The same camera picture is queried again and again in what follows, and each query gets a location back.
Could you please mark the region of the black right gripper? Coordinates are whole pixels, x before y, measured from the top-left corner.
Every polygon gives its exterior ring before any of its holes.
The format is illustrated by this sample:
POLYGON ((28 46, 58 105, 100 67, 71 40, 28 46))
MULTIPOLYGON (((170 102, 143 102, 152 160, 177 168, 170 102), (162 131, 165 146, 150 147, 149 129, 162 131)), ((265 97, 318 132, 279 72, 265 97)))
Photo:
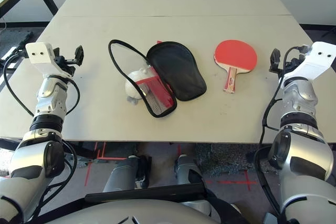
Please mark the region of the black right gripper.
POLYGON ((280 51, 275 48, 271 55, 270 55, 270 72, 280 72, 279 75, 282 75, 284 73, 289 73, 294 71, 301 63, 303 63, 305 60, 304 55, 299 55, 298 58, 292 58, 291 61, 286 62, 285 69, 279 69, 279 63, 280 63, 280 51))

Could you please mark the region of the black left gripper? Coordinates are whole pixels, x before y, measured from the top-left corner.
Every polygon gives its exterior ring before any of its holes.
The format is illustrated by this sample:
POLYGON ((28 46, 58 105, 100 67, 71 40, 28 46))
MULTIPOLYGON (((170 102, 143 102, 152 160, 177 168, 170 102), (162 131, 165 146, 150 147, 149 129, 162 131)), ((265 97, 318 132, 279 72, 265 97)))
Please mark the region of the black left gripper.
POLYGON ((55 63, 66 73, 68 73, 71 77, 74 76, 76 71, 74 64, 78 66, 82 65, 84 52, 82 45, 78 46, 75 50, 75 58, 66 60, 63 56, 60 56, 60 48, 54 48, 54 55, 55 55, 55 63))

